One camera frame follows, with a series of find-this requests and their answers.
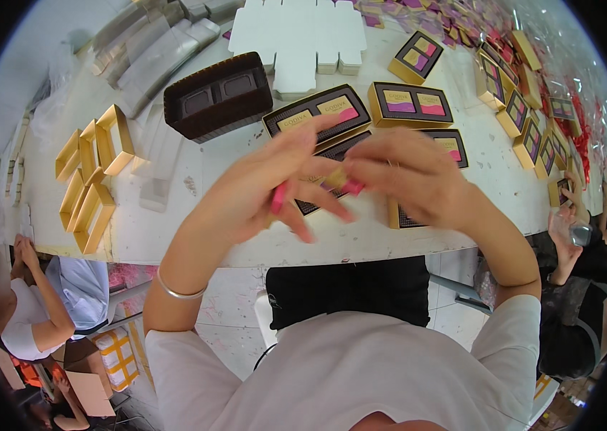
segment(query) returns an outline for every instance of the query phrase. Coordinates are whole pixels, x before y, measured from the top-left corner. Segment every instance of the clear plastic bag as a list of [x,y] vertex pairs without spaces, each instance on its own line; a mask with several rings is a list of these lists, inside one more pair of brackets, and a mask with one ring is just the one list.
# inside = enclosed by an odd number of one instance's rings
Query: clear plastic bag
[[48,82],[39,91],[32,107],[35,108],[31,120],[31,130],[44,145],[51,144],[52,132],[57,127],[59,117],[69,97],[73,77],[81,65],[68,43],[60,43],[48,65]]

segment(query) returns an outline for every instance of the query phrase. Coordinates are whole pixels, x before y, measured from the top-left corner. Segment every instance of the black pants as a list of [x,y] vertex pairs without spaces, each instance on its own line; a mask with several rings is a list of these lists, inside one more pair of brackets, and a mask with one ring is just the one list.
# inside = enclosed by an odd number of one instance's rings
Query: black pants
[[265,276],[279,330],[323,313],[360,311],[425,327],[428,280],[424,256],[338,265],[271,268]]

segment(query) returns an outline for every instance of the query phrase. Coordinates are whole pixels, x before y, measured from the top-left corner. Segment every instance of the white wall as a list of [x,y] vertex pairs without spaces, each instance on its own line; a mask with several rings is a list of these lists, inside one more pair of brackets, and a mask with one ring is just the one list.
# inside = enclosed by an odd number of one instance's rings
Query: white wall
[[0,153],[23,111],[47,77],[62,41],[83,46],[130,0],[39,0],[0,56]]

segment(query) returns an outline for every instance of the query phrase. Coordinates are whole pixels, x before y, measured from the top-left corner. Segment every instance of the silver bracelet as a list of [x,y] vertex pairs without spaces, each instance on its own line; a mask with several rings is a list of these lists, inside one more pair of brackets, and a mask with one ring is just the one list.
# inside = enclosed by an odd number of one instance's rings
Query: silver bracelet
[[168,288],[165,282],[162,281],[162,277],[160,276],[160,267],[157,268],[157,273],[155,274],[155,277],[157,278],[157,282],[160,283],[160,285],[162,286],[162,289],[165,289],[165,292],[177,299],[198,299],[203,296],[203,294],[205,293],[205,289],[208,288],[208,286],[206,285],[200,292],[196,292],[193,295],[183,295],[181,293],[176,293],[174,290]]

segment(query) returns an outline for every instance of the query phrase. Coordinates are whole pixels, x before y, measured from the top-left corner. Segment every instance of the white t-shirt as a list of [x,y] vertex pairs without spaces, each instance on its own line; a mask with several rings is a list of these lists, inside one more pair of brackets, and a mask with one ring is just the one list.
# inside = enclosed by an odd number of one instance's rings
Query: white t-shirt
[[48,357],[61,344],[44,352],[39,351],[35,345],[32,326],[50,319],[40,290],[37,286],[27,285],[23,279],[12,280],[11,289],[16,294],[17,302],[14,315],[1,333],[4,346],[9,353],[24,361],[36,361]]
[[394,317],[321,315],[287,328],[242,383],[193,332],[145,348],[165,430],[346,431],[373,412],[449,431],[522,430],[532,414],[541,305],[493,312],[467,352]]

